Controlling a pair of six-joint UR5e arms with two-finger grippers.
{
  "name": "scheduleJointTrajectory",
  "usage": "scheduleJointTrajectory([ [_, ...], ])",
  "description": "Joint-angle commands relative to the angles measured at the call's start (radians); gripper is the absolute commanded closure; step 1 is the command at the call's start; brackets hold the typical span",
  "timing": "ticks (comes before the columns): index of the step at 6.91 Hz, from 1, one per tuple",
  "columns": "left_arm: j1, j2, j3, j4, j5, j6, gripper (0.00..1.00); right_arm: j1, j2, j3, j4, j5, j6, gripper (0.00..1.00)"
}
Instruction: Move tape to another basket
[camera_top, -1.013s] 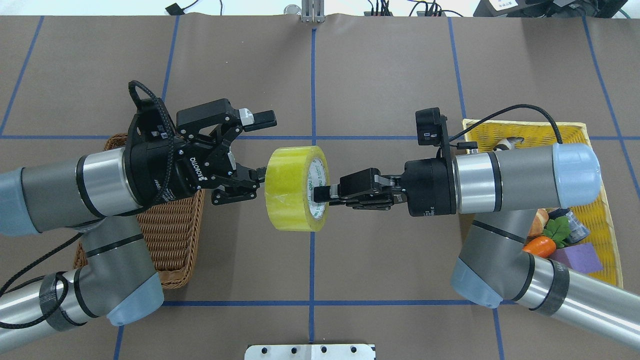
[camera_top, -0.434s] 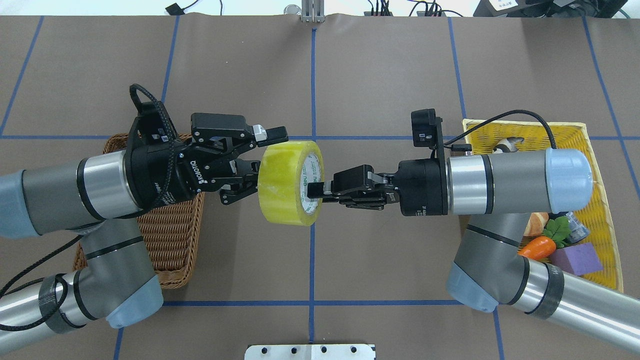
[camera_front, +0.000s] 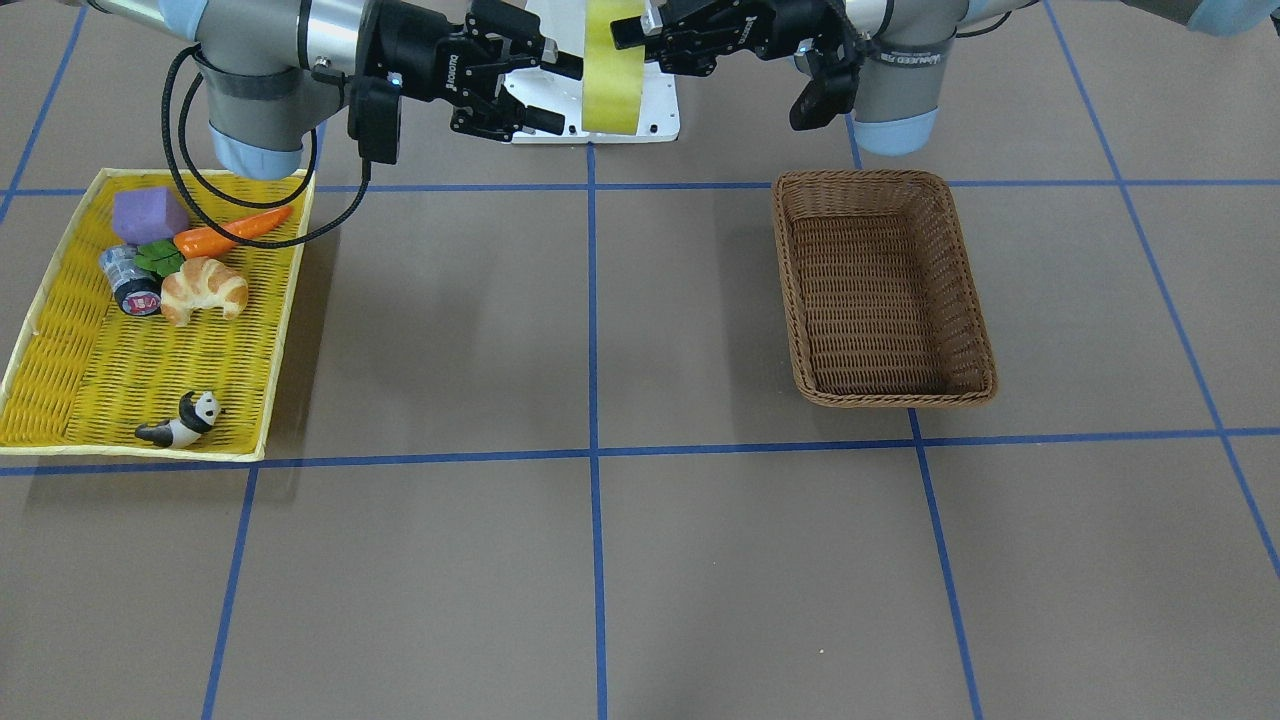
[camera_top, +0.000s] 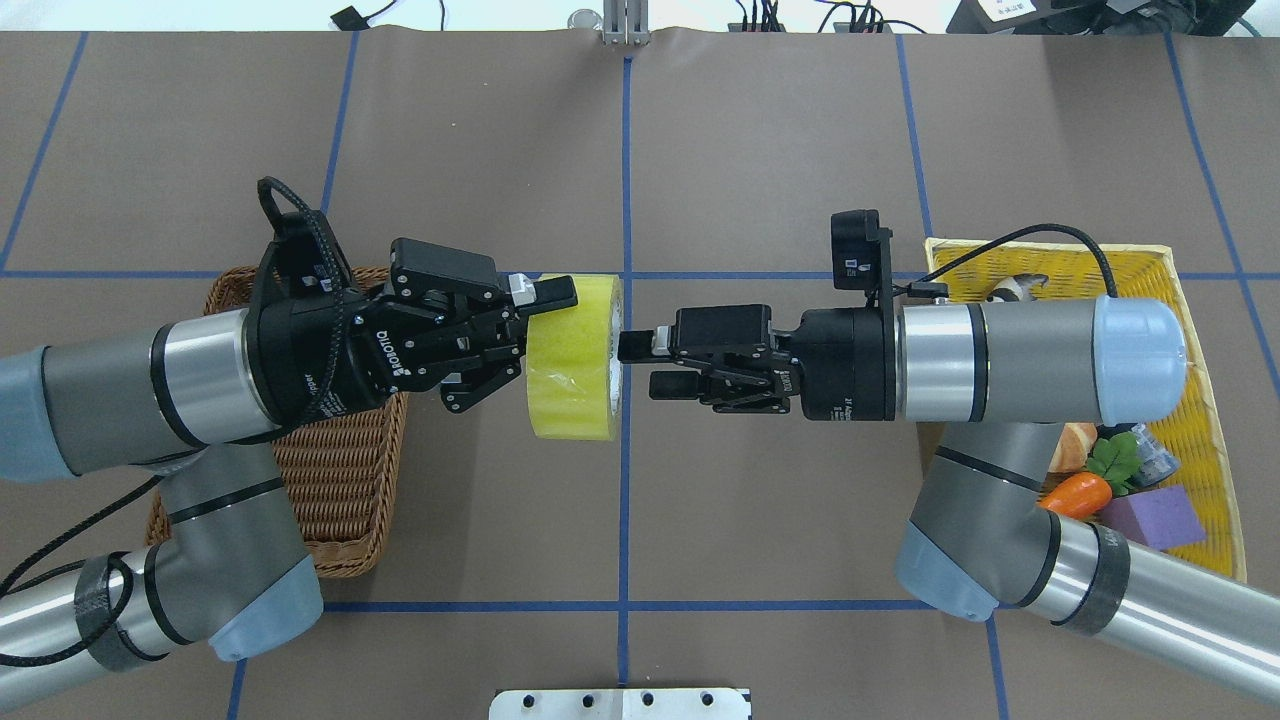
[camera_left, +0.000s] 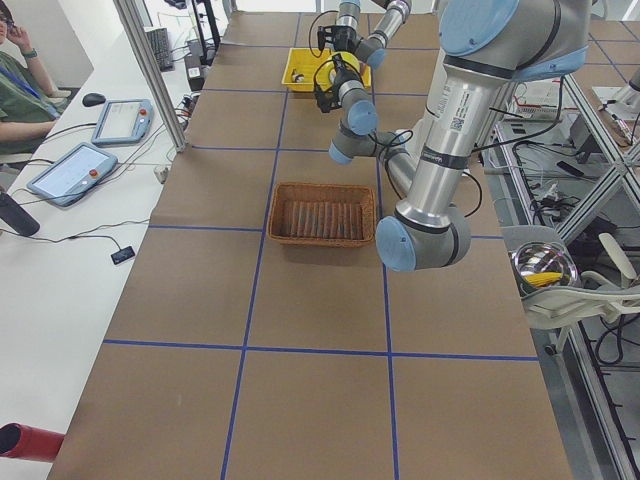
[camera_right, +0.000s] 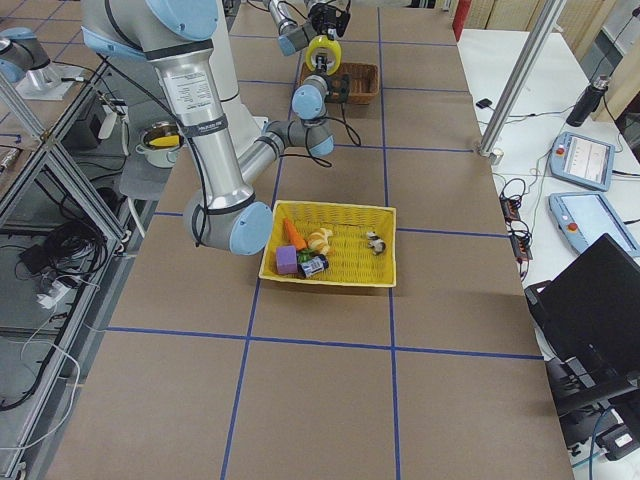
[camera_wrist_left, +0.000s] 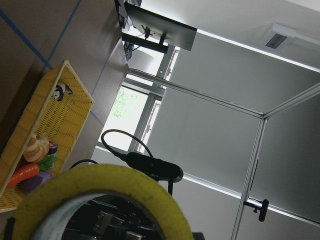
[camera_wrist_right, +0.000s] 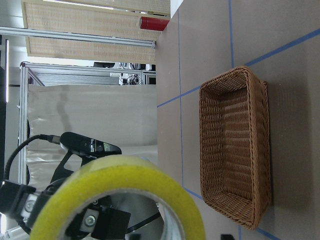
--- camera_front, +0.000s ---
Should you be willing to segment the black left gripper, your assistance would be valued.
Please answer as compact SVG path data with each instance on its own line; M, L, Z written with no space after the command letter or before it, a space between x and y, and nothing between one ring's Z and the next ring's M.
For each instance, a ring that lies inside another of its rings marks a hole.
M643 15L611 22L618 50L644 47L672 76L707 76L742 50L762 60L788 56L805 40L849 27L842 1L645 1Z

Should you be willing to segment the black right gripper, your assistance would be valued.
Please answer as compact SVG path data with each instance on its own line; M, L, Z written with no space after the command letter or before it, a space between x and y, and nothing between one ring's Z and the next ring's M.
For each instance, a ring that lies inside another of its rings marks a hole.
M516 70L581 81L584 59L541 32L540 18L507 1L471 1L460 23L407 1L366 10L366 69L399 77L401 94L453 108L451 129L492 141L517 133L564 133L562 114L526 105L506 87Z

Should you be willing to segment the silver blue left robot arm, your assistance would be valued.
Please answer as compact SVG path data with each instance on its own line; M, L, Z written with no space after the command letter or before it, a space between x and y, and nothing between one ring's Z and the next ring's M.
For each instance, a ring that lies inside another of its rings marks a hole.
M645 1L612 20L618 50L640 47L669 76L709 76L722 56L792 58L808 78L794 129L850 115L863 152L923 149L940 113L948 55L974 24L995 28L1023 1Z

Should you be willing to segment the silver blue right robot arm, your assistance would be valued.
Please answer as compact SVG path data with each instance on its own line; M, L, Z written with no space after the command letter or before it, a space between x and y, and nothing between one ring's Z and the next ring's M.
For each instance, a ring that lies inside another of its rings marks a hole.
M444 101L461 135L509 142L561 135L564 118L520 101L504 78L539 69L582 77L582 59L538 15L471 1L462 20L408 1L95 1L92 9L184 40L207 90L221 165L275 181L302 163L302 140L344 111L362 160L393 165L401 102Z

